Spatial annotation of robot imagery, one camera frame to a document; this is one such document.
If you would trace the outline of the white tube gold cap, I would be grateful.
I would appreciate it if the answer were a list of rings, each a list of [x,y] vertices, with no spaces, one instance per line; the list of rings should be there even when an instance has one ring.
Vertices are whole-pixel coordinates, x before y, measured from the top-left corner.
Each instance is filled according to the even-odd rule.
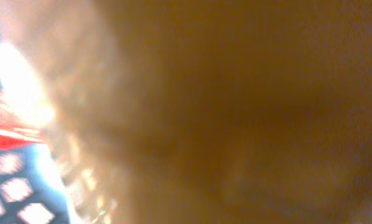
[[[372,223],[372,1],[0,1],[123,223]]]

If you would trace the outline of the orange spaghetti package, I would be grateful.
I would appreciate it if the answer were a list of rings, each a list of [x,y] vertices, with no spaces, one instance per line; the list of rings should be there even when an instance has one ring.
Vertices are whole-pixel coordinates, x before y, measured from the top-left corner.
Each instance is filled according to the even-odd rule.
[[[41,130],[20,119],[0,92],[0,151],[33,143],[45,143]]]

